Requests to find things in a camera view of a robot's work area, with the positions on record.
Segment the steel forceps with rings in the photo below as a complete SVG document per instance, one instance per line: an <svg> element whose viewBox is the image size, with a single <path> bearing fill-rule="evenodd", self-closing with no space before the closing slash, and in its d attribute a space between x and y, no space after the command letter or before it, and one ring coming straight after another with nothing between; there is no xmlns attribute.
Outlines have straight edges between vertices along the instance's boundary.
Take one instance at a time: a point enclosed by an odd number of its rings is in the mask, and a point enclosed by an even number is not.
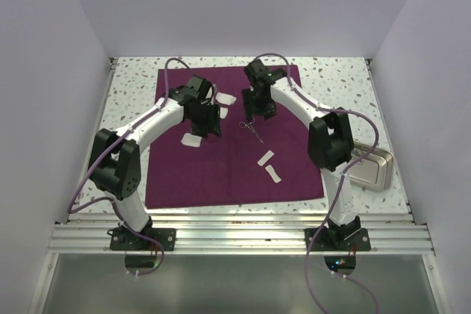
<svg viewBox="0 0 471 314"><path fill-rule="evenodd" d="M238 126L239 126L241 129L247 129L247 130L249 130L249 131L257 138L257 140L258 140L260 143L263 143L263 140L261 139L260 135L258 134L258 132L257 132L256 129L255 129L254 123L255 123L255 119L254 119L254 118L251 118L251 119L246 120L246 121L240 121L240 122L238 123Z"/></svg>

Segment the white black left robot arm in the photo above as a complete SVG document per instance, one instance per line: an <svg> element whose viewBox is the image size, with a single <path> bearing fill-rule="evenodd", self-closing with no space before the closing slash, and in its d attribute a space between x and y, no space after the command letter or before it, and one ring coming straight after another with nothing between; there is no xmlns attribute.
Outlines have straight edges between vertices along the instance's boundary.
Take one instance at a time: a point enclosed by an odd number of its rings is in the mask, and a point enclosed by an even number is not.
<svg viewBox="0 0 471 314"><path fill-rule="evenodd" d="M129 231L127 241L136 249L151 245L153 232L138 195L141 153L169 129L184 121L191 135L221 135L220 106L214 102L214 85L193 75L186 85L170 89L164 97L130 124L114 131L99 130L94 138L89 169L96 188L109 198L118 218Z"/></svg>

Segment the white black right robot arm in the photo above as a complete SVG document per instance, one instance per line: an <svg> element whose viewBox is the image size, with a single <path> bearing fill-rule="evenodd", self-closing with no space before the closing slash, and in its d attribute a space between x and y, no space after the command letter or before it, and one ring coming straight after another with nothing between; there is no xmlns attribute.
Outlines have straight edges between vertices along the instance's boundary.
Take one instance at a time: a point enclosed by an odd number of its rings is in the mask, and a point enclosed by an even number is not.
<svg viewBox="0 0 471 314"><path fill-rule="evenodd" d="M248 119L270 119L284 106L308 129L308 156L321 171L329 212L327 239L335 249L354 241L361 223L353 207L350 177L344 168L352 159L353 136L348 115L311 98L282 68L271 70L256 59L244 67L249 88L242 90Z"/></svg>

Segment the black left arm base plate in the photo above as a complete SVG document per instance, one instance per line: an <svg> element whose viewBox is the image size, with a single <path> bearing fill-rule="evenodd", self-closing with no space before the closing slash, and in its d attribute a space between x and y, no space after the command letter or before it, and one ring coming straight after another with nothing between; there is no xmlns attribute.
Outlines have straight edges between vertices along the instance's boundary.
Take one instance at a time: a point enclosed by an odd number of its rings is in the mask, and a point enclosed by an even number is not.
<svg viewBox="0 0 471 314"><path fill-rule="evenodd" d="M177 239L177 231L172 228L145 228L143 233L135 235L129 229L119 226L109 229L112 251L173 251Z"/></svg>

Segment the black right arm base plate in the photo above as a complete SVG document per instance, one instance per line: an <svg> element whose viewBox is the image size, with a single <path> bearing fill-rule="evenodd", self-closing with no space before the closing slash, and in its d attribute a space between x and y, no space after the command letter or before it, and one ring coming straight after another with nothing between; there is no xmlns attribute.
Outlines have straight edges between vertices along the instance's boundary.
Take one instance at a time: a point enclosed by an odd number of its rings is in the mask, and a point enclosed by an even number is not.
<svg viewBox="0 0 471 314"><path fill-rule="evenodd" d="M356 233L343 239L334 231L324 228L316 237L311 251L371 251L372 246L369 240L367 229L360 228Z"/></svg>

